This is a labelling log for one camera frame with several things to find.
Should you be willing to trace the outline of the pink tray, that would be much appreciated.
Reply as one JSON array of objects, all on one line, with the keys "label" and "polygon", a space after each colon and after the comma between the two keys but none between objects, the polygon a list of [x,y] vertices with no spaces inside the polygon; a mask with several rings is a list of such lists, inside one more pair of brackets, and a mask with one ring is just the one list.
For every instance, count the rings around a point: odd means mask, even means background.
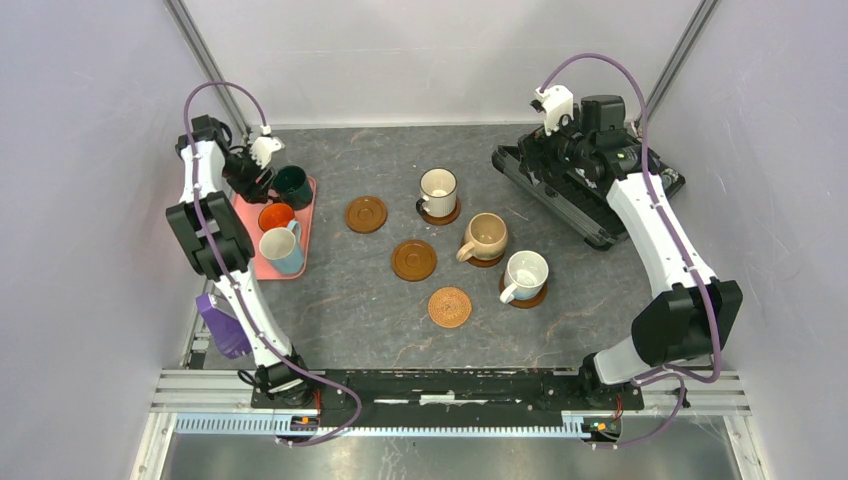
[{"label": "pink tray", "polygon": [[307,179],[313,191],[313,200],[306,208],[296,210],[294,213],[294,220],[297,221],[300,225],[301,237],[299,245],[300,251],[303,253],[304,257],[304,261],[301,264],[301,268],[297,272],[284,274],[278,271],[260,251],[260,241],[264,236],[265,232],[260,228],[259,217],[262,210],[265,207],[270,206],[271,203],[268,202],[265,204],[251,204],[247,203],[240,196],[236,196],[233,201],[233,207],[239,219],[242,221],[245,228],[247,229],[255,249],[253,267],[256,274],[256,278],[259,281],[295,280],[302,276],[303,273],[307,270],[307,265],[309,263],[310,256],[310,240],[312,234],[314,210],[318,200],[318,189],[316,180],[312,176],[308,176]]}]

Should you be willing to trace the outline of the dark green mug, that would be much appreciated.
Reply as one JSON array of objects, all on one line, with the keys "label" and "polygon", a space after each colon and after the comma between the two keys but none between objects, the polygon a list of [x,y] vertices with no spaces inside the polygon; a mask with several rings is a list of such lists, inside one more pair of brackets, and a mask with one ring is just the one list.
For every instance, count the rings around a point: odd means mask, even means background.
[{"label": "dark green mug", "polygon": [[299,166],[283,167],[272,181],[272,188],[280,200],[295,211],[310,206],[314,192],[306,172]]}]

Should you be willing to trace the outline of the orange mug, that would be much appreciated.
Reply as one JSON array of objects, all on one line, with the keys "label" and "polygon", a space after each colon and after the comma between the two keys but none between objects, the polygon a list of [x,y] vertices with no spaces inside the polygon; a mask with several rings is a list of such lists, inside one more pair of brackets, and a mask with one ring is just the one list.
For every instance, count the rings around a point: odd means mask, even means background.
[{"label": "orange mug", "polygon": [[285,228],[294,219],[295,211],[290,205],[276,202],[262,209],[257,223],[262,232],[267,232],[274,228]]}]

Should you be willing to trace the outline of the light blue mug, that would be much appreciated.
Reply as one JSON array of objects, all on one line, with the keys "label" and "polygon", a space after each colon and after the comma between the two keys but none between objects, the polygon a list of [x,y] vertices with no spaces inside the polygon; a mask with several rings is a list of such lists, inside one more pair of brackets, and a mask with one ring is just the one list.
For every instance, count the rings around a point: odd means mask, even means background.
[{"label": "light blue mug", "polygon": [[263,233],[259,240],[260,254],[282,275],[297,274],[305,264],[301,248],[302,229],[291,220],[285,227],[275,227]]}]

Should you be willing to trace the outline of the beige mug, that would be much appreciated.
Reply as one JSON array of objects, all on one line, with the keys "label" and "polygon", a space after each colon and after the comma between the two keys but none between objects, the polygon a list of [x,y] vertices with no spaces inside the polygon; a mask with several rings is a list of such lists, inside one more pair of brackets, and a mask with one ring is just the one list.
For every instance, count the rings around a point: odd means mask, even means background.
[{"label": "beige mug", "polygon": [[459,262],[497,260],[504,255],[508,239],[508,228],[500,216],[490,212],[477,214],[469,221],[455,258]]}]

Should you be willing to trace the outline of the cream mug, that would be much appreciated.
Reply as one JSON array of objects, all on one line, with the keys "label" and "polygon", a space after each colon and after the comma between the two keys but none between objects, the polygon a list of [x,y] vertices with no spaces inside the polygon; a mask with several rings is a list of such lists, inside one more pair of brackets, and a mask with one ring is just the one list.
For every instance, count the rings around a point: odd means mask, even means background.
[{"label": "cream mug", "polygon": [[446,168],[427,170],[419,182],[419,199],[424,200],[425,211],[435,217],[451,213],[455,208],[457,187],[458,181],[452,171]]}]

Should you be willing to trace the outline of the white mug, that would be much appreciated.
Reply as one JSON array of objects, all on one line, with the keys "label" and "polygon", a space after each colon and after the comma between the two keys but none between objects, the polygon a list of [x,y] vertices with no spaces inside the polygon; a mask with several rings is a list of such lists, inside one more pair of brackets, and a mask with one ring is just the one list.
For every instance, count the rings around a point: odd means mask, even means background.
[{"label": "white mug", "polygon": [[541,254],[530,250],[514,253],[506,265],[500,302],[508,304],[535,298],[546,284],[548,276],[549,266]]}]

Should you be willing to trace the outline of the brown wooden coaster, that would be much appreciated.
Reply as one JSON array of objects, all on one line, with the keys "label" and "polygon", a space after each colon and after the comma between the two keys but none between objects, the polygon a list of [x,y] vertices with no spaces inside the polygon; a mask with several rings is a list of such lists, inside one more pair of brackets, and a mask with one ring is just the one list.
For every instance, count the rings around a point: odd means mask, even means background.
[{"label": "brown wooden coaster", "polygon": [[503,260],[504,257],[505,257],[504,253],[500,254],[499,256],[497,256],[495,258],[487,259],[487,260],[483,260],[483,259],[477,258],[475,256],[471,256],[467,260],[467,262],[469,264],[475,266],[475,267],[478,267],[478,268],[490,268],[490,267],[498,265]]},{"label": "brown wooden coaster", "polygon": [[429,277],[436,269],[438,257],[427,242],[410,239],[398,244],[392,252],[390,265],[397,277],[408,282],[418,282]]},{"label": "brown wooden coaster", "polygon": [[[499,279],[500,293],[503,293],[506,290],[505,278],[506,278],[506,275],[502,274],[500,279]],[[534,297],[529,298],[529,299],[523,299],[523,300],[513,299],[512,301],[508,302],[507,304],[512,306],[512,307],[520,308],[520,309],[534,308],[534,307],[540,305],[545,300],[547,293],[548,293],[548,286],[549,286],[549,284],[546,281],[542,285],[542,288],[539,290],[539,292]]]},{"label": "brown wooden coaster", "polygon": [[385,203],[375,196],[353,199],[345,210],[345,223],[355,233],[370,234],[379,230],[388,218]]},{"label": "brown wooden coaster", "polygon": [[461,213],[461,200],[457,199],[454,210],[444,217],[435,217],[427,213],[424,209],[424,200],[419,199],[416,202],[416,211],[420,217],[427,223],[436,226],[444,226],[454,222]]}]

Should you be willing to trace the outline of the woven rattan coaster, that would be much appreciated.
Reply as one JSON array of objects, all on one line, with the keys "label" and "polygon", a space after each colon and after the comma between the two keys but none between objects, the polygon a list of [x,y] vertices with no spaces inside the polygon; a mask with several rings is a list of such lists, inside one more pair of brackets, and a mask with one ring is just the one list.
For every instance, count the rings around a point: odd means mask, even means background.
[{"label": "woven rattan coaster", "polygon": [[443,328],[457,328],[471,316],[473,305],[467,293],[457,287],[436,290],[427,305],[430,319]]}]

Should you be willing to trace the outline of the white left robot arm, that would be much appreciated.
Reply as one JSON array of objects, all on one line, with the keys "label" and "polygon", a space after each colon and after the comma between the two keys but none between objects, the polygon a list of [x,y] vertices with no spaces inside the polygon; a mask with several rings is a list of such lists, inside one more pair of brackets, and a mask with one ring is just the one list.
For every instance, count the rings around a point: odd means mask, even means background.
[{"label": "white left robot arm", "polygon": [[230,128],[214,117],[190,121],[175,145],[185,166],[184,189],[166,220],[190,266],[219,291],[197,300],[219,351],[229,358],[252,355],[254,372],[239,377],[258,397],[302,407],[314,397],[314,381],[273,323],[254,270],[255,247],[224,191],[230,187],[248,203],[269,201],[275,172],[268,163],[282,144],[269,135],[243,145],[232,141]]}]

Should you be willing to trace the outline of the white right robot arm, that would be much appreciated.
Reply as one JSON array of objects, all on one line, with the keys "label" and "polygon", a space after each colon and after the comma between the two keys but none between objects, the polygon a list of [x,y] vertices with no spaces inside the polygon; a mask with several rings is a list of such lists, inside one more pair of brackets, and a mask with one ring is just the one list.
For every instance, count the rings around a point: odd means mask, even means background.
[{"label": "white right robot arm", "polygon": [[537,90],[532,107],[541,127],[517,146],[519,170],[540,193],[562,198],[558,209],[596,246],[632,240],[653,299],[633,320],[630,336],[596,353],[577,382],[580,400],[602,408],[626,381],[683,372],[682,362],[721,353],[742,302],[737,282],[723,281],[683,232],[666,186],[682,185],[646,140],[629,132],[617,95],[574,100],[562,86]]}]

